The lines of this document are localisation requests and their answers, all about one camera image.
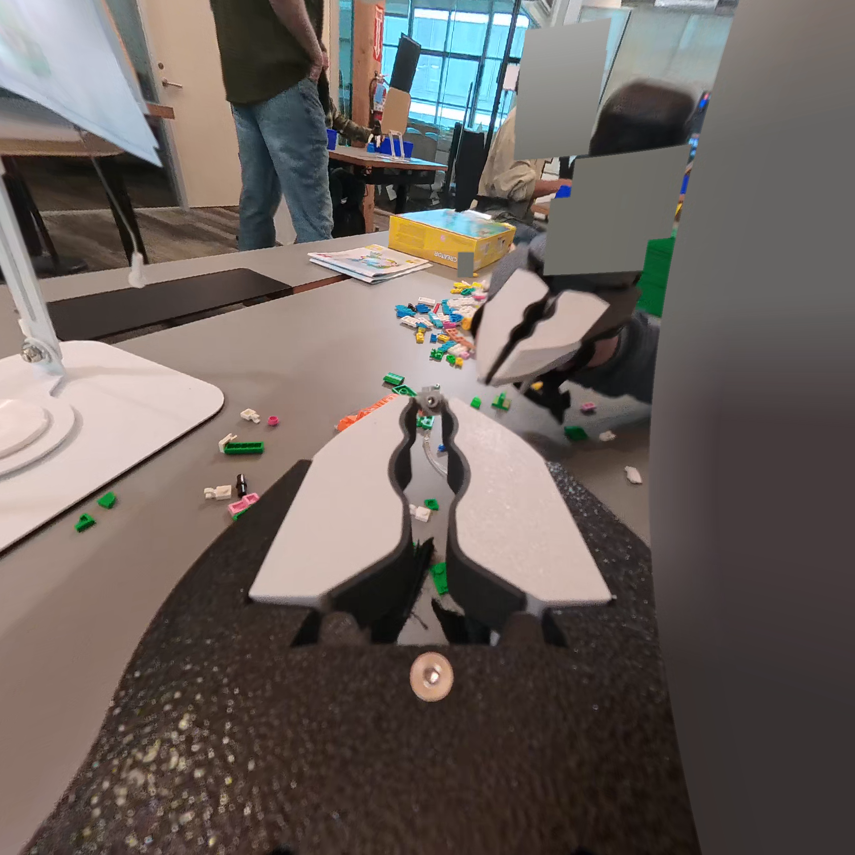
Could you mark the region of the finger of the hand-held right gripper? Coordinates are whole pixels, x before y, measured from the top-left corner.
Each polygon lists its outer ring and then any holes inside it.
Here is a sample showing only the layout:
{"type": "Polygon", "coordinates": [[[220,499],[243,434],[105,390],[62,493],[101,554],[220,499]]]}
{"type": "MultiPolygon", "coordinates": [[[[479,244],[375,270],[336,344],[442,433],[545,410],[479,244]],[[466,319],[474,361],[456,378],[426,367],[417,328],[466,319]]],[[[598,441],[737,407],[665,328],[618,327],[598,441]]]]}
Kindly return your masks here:
{"type": "Polygon", "coordinates": [[[595,294],[576,291],[531,305],[544,315],[514,329],[489,367],[490,386],[529,381],[567,362],[609,307],[595,294]]]}
{"type": "Polygon", "coordinates": [[[477,376],[490,386],[515,346],[528,337],[550,299],[546,283],[535,273],[516,270],[480,309],[477,320],[477,376]]]}

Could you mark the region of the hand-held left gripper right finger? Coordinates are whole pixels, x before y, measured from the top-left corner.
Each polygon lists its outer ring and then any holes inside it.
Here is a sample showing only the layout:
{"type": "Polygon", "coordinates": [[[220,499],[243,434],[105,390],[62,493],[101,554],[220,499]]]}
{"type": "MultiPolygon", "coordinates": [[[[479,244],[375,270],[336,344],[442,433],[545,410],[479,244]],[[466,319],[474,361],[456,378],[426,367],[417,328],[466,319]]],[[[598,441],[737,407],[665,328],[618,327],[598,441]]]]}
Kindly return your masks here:
{"type": "Polygon", "coordinates": [[[440,405],[452,493],[444,549],[453,611],[433,603],[451,645],[489,645],[515,616],[607,607],[613,594],[545,459],[459,398],[440,405]]]}

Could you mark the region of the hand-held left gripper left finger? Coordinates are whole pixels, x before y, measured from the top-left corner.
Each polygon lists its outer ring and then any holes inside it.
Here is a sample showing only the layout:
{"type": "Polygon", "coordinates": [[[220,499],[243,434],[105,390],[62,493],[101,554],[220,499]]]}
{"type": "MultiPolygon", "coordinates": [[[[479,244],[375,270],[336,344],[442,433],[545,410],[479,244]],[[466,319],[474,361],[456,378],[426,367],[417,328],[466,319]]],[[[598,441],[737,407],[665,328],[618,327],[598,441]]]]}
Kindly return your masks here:
{"type": "Polygon", "coordinates": [[[399,645],[422,594],[433,538],[404,490],[420,404],[393,395],[312,458],[249,588],[257,606],[342,613],[371,642],[399,645]]]}

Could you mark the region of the pile of colourful lego pieces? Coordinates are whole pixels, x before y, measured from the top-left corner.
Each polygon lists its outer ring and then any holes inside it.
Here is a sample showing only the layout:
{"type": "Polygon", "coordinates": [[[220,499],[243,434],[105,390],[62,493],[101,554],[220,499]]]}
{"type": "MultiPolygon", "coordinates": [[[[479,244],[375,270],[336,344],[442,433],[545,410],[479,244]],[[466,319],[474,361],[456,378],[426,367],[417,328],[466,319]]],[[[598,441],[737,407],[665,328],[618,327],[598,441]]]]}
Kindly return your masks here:
{"type": "Polygon", "coordinates": [[[475,360],[475,316],[487,296],[486,282],[457,281],[445,297],[420,297],[396,305],[394,313],[429,361],[462,370],[475,360]]]}

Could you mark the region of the person's right forearm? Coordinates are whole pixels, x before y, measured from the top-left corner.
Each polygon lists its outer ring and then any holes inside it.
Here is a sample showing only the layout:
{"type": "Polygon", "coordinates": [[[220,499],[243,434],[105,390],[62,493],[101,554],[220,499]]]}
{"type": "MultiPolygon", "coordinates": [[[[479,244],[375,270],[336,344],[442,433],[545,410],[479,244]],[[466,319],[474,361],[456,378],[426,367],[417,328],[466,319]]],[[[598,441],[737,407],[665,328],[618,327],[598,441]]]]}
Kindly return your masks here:
{"type": "Polygon", "coordinates": [[[636,311],[617,336],[596,342],[589,363],[571,382],[606,398],[650,405],[660,332],[658,320],[636,311]]]}

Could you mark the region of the yellow lego box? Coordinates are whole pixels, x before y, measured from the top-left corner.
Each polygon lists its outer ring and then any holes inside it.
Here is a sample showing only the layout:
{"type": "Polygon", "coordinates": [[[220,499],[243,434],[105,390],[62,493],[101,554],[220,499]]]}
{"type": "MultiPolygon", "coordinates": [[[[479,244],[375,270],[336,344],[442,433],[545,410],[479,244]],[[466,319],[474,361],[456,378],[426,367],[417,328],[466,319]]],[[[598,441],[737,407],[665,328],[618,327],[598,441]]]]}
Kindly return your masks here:
{"type": "Polygon", "coordinates": [[[390,250],[453,269],[459,254],[469,252],[479,272],[512,249],[517,230],[475,210],[442,208],[390,215],[388,231],[390,250]]]}

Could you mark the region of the lego instruction booklets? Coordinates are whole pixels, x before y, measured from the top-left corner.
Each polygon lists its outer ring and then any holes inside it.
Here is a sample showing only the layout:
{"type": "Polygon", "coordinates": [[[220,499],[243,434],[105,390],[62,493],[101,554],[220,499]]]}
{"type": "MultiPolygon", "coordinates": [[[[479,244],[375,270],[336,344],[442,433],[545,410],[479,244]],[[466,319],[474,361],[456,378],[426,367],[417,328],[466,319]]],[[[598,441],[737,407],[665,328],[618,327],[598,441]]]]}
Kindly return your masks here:
{"type": "Polygon", "coordinates": [[[310,252],[308,259],[315,265],[366,284],[390,281],[431,266],[425,259],[379,244],[348,251],[310,252]]]}

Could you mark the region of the open lego instruction book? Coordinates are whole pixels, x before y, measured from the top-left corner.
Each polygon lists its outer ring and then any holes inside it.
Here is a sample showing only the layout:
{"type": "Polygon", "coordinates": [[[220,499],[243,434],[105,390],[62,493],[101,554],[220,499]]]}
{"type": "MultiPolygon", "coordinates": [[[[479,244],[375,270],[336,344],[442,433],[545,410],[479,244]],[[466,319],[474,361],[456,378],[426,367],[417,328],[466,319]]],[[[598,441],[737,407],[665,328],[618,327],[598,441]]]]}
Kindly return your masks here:
{"type": "Polygon", "coordinates": [[[162,165],[137,75],[102,2],[3,1],[1,86],[162,165]]]}

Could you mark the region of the green plastic bin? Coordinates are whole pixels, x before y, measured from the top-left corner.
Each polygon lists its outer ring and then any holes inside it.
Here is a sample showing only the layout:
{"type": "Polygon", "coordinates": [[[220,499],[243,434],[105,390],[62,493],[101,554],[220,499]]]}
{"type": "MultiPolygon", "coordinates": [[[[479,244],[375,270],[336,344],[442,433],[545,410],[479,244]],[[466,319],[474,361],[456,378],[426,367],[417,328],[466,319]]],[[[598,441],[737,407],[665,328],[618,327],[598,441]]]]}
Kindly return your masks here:
{"type": "Polygon", "coordinates": [[[666,239],[650,240],[644,268],[638,282],[640,291],[638,310],[656,318],[661,318],[668,283],[676,233],[666,239]]]}

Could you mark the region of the black office chair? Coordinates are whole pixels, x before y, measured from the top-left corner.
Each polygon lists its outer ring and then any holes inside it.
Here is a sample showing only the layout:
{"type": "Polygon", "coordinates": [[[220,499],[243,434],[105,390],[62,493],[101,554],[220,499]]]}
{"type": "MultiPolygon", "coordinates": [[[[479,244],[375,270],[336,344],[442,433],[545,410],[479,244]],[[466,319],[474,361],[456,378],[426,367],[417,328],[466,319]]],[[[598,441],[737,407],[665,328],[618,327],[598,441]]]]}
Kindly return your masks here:
{"type": "Polygon", "coordinates": [[[462,127],[457,134],[454,163],[454,209],[469,209],[478,197],[485,163],[485,134],[462,127]]]}

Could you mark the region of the wooden background table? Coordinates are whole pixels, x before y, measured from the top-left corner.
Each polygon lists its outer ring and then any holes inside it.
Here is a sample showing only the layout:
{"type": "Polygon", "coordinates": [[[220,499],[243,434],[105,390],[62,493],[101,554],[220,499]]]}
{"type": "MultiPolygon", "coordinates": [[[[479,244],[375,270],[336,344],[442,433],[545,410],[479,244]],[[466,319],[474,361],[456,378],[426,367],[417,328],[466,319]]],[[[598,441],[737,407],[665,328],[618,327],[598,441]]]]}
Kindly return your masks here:
{"type": "Polygon", "coordinates": [[[375,232],[375,191],[373,187],[393,187],[397,197],[393,213],[401,215],[407,204],[408,190],[413,186],[431,186],[437,173],[447,166],[419,158],[394,157],[368,152],[358,147],[341,147],[328,152],[330,163],[347,165],[355,176],[366,184],[362,200],[362,214],[366,233],[375,232]]]}

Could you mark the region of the tan book stand board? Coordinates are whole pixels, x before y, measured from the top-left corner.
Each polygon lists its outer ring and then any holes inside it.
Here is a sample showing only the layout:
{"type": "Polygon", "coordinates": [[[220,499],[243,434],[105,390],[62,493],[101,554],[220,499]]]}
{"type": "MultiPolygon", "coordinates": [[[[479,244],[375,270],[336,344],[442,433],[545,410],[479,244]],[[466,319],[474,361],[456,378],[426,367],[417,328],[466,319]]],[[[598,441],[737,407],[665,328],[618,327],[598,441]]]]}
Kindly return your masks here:
{"type": "Polygon", "coordinates": [[[381,119],[383,136],[402,136],[409,125],[411,95],[407,91],[389,87],[381,119]]]}

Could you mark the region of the white book stand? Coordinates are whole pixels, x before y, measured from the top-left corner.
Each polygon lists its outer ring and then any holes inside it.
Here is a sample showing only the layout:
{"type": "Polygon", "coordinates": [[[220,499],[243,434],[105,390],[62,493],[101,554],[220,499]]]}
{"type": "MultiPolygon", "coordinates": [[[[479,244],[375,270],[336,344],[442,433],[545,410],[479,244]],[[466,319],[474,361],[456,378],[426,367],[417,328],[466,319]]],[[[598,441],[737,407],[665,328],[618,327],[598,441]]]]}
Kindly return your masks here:
{"type": "Polygon", "coordinates": [[[1,549],[207,422],[219,388],[96,341],[61,344],[5,184],[1,258],[22,333],[2,358],[1,549]]]}

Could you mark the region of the black rectangular panel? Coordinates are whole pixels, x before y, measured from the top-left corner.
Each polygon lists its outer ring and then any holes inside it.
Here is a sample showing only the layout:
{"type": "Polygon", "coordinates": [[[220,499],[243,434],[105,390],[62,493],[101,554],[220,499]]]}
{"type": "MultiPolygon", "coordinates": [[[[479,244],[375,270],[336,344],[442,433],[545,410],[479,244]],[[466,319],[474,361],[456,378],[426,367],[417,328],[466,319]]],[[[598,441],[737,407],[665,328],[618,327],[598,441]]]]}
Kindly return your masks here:
{"type": "Polygon", "coordinates": [[[421,53],[422,47],[413,38],[400,36],[389,80],[390,88],[411,92],[421,53]]]}

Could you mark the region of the white door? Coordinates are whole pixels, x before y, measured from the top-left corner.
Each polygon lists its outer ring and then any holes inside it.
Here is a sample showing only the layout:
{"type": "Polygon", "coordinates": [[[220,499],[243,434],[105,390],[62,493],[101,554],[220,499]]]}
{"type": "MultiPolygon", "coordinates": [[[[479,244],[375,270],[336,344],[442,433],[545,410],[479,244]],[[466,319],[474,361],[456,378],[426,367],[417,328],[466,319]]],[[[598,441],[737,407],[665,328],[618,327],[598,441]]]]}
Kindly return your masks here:
{"type": "Polygon", "coordinates": [[[166,137],[184,208],[231,207],[241,189],[239,151],[221,79],[208,1],[140,1],[154,89],[172,110],[166,137]]]}

